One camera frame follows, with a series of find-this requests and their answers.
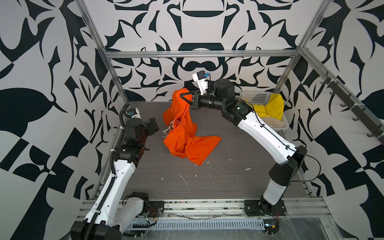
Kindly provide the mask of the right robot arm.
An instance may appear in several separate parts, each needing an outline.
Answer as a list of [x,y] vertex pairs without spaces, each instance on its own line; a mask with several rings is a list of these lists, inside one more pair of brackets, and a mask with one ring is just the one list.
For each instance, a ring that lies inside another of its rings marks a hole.
[[199,90],[181,93],[180,97],[193,109],[201,107],[219,110],[222,116],[253,137],[273,157],[276,164],[269,171],[270,180],[260,204],[267,210],[283,197],[307,154],[303,146],[296,147],[276,133],[258,116],[245,100],[236,98],[230,80],[214,82],[199,80]]

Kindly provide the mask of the orange shorts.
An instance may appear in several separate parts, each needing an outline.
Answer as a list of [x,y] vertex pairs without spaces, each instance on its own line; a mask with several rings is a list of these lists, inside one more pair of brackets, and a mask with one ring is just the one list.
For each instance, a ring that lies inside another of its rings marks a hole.
[[187,89],[176,90],[172,96],[171,106],[163,113],[163,121],[168,126],[164,130],[163,143],[171,155],[187,158],[200,166],[221,141],[221,137],[196,136],[197,124],[193,123],[190,115],[190,104],[182,99],[181,94]]

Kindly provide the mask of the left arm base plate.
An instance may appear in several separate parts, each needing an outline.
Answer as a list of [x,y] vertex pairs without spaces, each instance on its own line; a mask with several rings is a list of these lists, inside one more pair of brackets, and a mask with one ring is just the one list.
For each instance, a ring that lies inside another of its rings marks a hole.
[[147,201],[138,198],[124,199],[121,209],[117,212],[117,217],[155,218],[163,212],[164,204],[163,201]]

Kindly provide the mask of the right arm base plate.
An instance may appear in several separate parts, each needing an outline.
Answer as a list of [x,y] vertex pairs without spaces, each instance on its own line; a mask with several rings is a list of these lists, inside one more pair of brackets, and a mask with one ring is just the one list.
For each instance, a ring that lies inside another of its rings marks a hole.
[[264,199],[260,200],[245,200],[244,211],[249,217],[256,216],[285,216],[287,208],[282,200],[279,200],[276,205],[271,205]]

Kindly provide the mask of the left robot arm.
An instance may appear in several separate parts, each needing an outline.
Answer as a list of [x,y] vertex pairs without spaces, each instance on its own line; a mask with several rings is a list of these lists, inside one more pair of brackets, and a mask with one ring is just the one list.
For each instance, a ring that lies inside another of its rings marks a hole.
[[144,122],[141,118],[128,119],[124,125],[123,144],[112,150],[111,172],[101,194],[82,221],[71,227],[73,240],[120,240],[132,220],[149,208],[149,197],[134,192],[118,208],[123,192],[146,150],[149,136],[159,131],[155,118]]

